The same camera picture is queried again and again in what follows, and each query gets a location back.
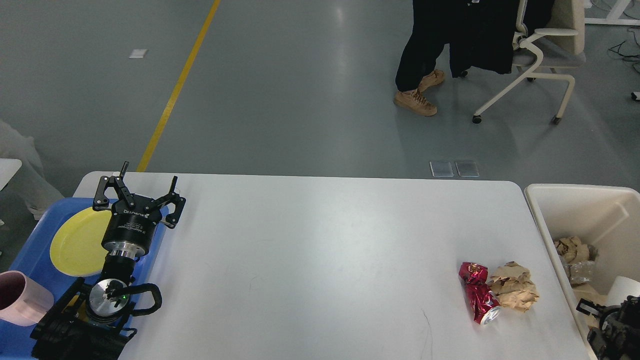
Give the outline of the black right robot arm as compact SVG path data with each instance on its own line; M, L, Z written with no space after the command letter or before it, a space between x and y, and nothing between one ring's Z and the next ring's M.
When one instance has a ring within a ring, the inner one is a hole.
M604 306L584 298L578 312L598 319L590 328L587 341L599 360L638 360L640 358L640 303L629 295L620 305Z

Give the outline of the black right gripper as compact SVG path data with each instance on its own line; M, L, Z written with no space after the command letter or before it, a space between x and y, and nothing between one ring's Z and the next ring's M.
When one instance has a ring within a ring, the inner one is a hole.
M618 321L622 305L600 305L585 298L578 301L576 310L587 316L599 318L599 330L602 333L619 333L620 322Z

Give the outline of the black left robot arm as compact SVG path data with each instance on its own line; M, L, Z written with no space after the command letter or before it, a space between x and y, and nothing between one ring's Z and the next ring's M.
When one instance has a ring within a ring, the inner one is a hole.
M101 246L106 250L102 271L94 284L80 276L46 312L30 337L30 355L39 360L116 360L137 334L127 326L130 317L148 316L162 307L157 285L134 276L139 260L153 246L158 225L173 229L186 199L176 191L173 177L169 191L154 199L131 193L119 174L99 180L92 208L110 212Z

